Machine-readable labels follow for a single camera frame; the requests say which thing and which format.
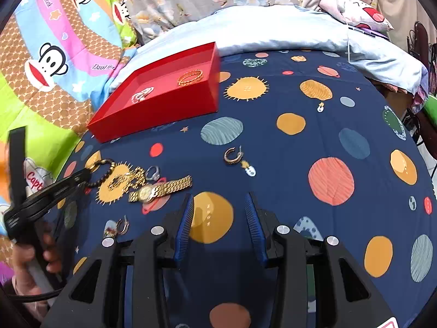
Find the colourful monkey cartoon blanket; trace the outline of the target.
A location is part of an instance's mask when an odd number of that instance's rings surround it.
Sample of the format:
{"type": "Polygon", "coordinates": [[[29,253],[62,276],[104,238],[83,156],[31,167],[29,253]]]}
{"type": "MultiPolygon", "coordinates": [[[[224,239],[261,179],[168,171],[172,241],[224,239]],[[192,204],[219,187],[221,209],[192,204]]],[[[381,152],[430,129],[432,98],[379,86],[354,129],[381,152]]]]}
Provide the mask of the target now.
{"type": "Polygon", "coordinates": [[[51,185],[135,55],[127,0],[20,0],[1,31],[1,142],[26,130],[27,193],[51,185]]]}

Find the gold hoop earring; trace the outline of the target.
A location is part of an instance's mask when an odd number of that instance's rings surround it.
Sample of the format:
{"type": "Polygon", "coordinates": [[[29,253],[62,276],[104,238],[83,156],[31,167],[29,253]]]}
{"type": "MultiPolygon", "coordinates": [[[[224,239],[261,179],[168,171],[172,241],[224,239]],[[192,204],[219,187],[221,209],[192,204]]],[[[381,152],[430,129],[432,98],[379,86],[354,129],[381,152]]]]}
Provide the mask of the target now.
{"type": "Polygon", "coordinates": [[[242,146],[230,147],[227,149],[223,155],[223,159],[226,164],[233,165],[238,164],[244,157],[244,152],[242,150],[242,146]]]}

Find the navy planet print bedsheet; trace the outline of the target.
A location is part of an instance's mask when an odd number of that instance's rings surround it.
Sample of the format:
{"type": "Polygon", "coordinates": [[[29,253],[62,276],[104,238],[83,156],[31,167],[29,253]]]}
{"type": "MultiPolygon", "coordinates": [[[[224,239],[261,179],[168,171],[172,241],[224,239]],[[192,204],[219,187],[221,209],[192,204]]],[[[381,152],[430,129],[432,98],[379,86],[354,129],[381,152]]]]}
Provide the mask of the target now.
{"type": "Polygon", "coordinates": [[[113,159],[151,183],[192,176],[188,253],[164,274],[171,327],[269,326],[277,270],[253,250],[248,192],[293,232],[338,238],[398,325],[415,323],[436,290],[435,187],[379,91],[315,50],[224,57],[218,86],[215,113],[104,143],[88,131],[61,172],[113,159]],[[243,159],[226,164],[239,146],[243,159]]]}

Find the gold wrist watch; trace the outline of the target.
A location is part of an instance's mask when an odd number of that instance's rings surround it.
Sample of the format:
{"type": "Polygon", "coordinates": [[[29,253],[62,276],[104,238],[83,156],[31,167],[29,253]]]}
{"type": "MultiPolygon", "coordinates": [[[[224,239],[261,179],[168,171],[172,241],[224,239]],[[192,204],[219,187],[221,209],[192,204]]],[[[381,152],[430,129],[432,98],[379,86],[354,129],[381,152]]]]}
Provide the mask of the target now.
{"type": "Polygon", "coordinates": [[[171,195],[175,192],[190,188],[192,185],[193,179],[191,175],[173,181],[147,184],[142,186],[139,190],[130,192],[128,201],[130,203],[141,202],[148,204],[157,198],[165,197],[166,195],[171,195]]]}

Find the red jewelry tray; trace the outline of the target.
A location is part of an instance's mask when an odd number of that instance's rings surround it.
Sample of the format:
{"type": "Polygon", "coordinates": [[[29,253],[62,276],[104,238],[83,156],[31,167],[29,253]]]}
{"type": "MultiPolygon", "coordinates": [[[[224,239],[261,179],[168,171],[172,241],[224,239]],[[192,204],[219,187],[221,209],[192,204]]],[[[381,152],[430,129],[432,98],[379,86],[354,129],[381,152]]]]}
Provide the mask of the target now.
{"type": "Polygon", "coordinates": [[[87,128],[104,143],[219,109],[220,58],[214,42],[146,65],[124,80],[87,128]]]}

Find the light blue quilt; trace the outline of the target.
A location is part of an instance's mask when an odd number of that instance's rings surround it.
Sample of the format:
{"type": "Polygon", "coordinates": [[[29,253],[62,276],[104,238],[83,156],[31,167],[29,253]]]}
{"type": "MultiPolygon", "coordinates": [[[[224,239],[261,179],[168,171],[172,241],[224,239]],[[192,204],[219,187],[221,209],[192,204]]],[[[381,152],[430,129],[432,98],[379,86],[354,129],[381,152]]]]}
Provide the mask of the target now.
{"type": "Polygon", "coordinates": [[[263,50],[324,50],[348,58],[367,78],[412,95],[428,96],[428,71],[416,58],[377,36],[352,30],[326,13],[297,7],[235,6],[174,27],[146,43],[110,84],[114,91],[134,71],[213,42],[220,55],[263,50]]]}

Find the white pink cartoon pillow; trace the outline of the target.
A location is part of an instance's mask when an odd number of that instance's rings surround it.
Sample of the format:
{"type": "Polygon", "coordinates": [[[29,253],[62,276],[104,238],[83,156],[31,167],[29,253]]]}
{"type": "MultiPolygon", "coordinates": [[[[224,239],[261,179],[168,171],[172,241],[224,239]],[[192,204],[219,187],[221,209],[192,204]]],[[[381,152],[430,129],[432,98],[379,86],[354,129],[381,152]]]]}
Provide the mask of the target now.
{"type": "Polygon", "coordinates": [[[381,12],[361,0],[320,0],[319,7],[344,24],[380,33],[393,30],[381,12]]]}

